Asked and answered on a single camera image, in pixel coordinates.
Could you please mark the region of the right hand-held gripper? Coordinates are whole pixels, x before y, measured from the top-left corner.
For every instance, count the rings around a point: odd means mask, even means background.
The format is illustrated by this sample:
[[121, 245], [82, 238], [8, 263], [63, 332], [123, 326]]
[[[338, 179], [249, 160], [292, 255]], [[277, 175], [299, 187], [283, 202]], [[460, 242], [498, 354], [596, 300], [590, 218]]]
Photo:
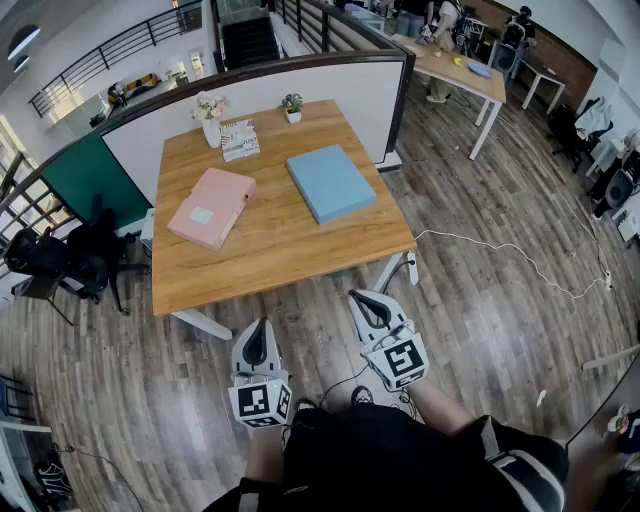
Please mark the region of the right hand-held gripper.
[[[371, 290], [352, 289], [348, 305], [359, 339], [365, 344], [361, 356], [389, 391], [401, 391], [427, 376], [429, 361], [422, 337], [414, 322], [405, 320], [404, 310], [395, 299]], [[384, 334], [385, 328], [391, 330]]]

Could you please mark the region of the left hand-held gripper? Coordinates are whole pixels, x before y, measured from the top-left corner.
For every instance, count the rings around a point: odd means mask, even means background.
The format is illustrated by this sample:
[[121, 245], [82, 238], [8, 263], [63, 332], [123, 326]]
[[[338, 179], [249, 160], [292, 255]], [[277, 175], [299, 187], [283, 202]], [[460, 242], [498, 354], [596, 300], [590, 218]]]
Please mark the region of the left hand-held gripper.
[[[232, 369], [260, 366], [280, 368], [280, 351], [272, 322], [261, 318], [239, 336], [232, 350]], [[236, 373], [228, 389], [235, 419], [249, 429], [284, 426], [287, 423], [292, 391], [281, 378], [262, 374]]]

